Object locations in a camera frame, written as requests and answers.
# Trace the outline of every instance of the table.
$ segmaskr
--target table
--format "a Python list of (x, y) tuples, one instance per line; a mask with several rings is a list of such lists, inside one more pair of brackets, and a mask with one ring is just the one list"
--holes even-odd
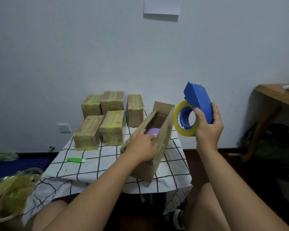
[(245, 155), (241, 155), (241, 161), (247, 162), (254, 151), (256, 150), (257, 144), (261, 136), (267, 130), (269, 125), (274, 121), (282, 109), (282, 104), (289, 105), (289, 90), (283, 89), (282, 86), (286, 84), (260, 84), (254, 90), (265, 94), (276, 100), (276, 103), (273, 104), (270, 109), (266, 110), (266, 113), (258, 121), (254, 136), (251, 140), (251, 143), (247, 149)]
[[(136, 130), (127, 127), (125, 140)], [(76, 151), (73, 138), (58, 153), (50, 166), (43, 173), (27, 198), (22, 222), (25, 224), (43, 206), (53, 199), (80, 193), (106, 171), (119, 157), (121, 146), (103, 146), (98, 150)], [(68, 157), (85, 158), (85, 163), (67, 162)], [(166, 192), (164, 214), (174, 211), (192, 188), (192, 177), (187, 161), (173, 127), (170, 141), (158, 166), (152, 183), (129, 177), (123, 187), (123, 193), (148, 194)]]

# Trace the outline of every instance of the taped cardboard box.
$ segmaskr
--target taped cardboard box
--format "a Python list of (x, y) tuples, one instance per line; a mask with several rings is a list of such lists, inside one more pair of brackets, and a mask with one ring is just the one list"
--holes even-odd
[(102, 95), (89, 95), (81, 105), (83, 111), (83, 118), (92, 115), (102, 115), (101, 110), (101, 97)]
[(101, 97), (102, 114), (106, 115), (107, 111), (124, 110), (123, 106), (124, 92), (106, 91)]
[(144, 120), (144, 104), (140, 94), (128, 95), (128, 126), (138, 127)]
[(104, 146), (122, 145), (126, 128), (125, 111), (108, 111), (100, 130)]
[[(135, 133), (138, 133), (142, 129), (160, 128), (157, 136), (152, 140), (152, 143), (158, 144), (158, 153), (153, 160), (142, 162), (137, 166), (131, 174), (132, 177), (142, 179), (148, 183), (152, 182), (171, 136), (173, 115), (174, 105), (155, 101), (153, 112), (135, 130)], [(124, 153), (125, 149), (126, 143), (120, 148), (121, 154)]]
[(86, 117), (73, 136), (77, 151), (98, 149), (102, 137), (99, 127), (103, 119), (104, 115)]

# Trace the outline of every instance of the checkered tablecloth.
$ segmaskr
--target checkered tablecloth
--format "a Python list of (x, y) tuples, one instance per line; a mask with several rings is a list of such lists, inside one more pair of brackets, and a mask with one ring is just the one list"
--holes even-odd
[[(126, 128), (127, 140), (136, 128)], [(119, 157), (121, 146), (104, 146), (101, 141), (98, 150), (76, 151), (73, 138), (58, 153), (57, 157), (43, 173), (32, 193), (27, 198), (22, 217), (25, 224), (31, 216), (55, 198), (80, 193), (106, 171)], [(69, 157), (86, 159), (85, 163), (66, 161)], [(152, 183), (129, 177), (123, 193), (146, 194), (166, 193), (165, 214), (174, 211), (189, 193), (191, 175), (185, 155), (173, 127), (164, 156), (158, 166)]]

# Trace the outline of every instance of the purple item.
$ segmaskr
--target purple item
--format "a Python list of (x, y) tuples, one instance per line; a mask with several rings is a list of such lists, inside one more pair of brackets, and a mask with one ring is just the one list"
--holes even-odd
[(156, 137), (159, 131), (159, 128), (151, 128), (146, 131), (145, 135), (155, 135)]

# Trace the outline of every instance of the wall socket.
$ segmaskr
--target wall socket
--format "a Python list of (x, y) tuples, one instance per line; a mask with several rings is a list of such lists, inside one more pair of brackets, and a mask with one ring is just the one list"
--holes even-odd
[(68, 123), (58, 124), (60, 133), (70, 133), (70, 125)]

